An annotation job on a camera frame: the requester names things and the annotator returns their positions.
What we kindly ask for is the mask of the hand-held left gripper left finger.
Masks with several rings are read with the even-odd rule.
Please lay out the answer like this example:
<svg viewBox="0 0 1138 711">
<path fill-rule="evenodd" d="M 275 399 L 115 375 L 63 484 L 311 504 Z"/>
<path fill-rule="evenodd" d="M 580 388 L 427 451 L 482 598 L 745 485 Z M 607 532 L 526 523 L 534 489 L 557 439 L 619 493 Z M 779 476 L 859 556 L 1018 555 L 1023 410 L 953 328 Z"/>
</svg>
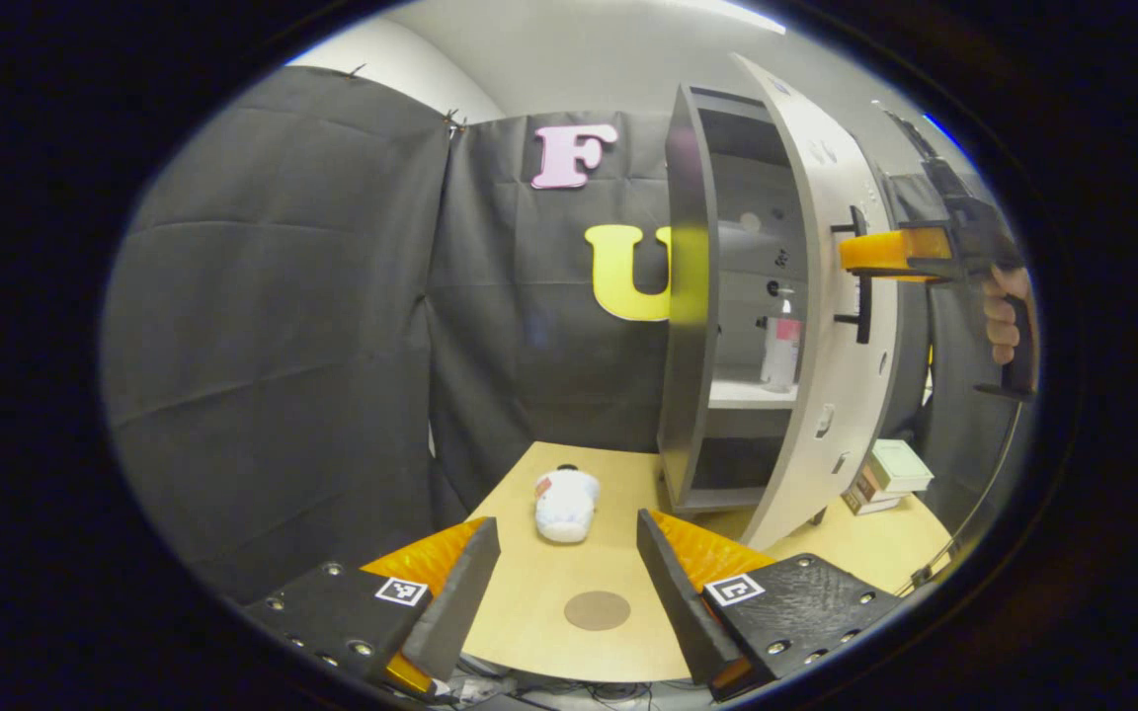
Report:
<svg viewBox="0 0 1138 711">
<path fill-rule="evenodd" d="M 450 705 L 500 555 L 496 518 L 476 516 L 365 564 L 321 563 L 244 615 L 343 683 Z"/>
</svg>

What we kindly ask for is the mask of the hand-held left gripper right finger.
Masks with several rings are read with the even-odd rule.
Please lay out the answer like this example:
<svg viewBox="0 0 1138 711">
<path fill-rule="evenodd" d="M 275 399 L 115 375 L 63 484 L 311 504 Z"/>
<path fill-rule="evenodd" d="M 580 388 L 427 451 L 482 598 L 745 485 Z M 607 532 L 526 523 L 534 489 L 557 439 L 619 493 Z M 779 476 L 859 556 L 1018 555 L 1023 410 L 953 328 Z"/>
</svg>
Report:
<svg viewBox="0 0 1138 711">
<path fill-rule="evenodd" d="M 902 601 L 816 554 L 777 561 L 649 509 L 636 548 L 692 683 L 715 702 L 818 665 Z"/>
</svg>

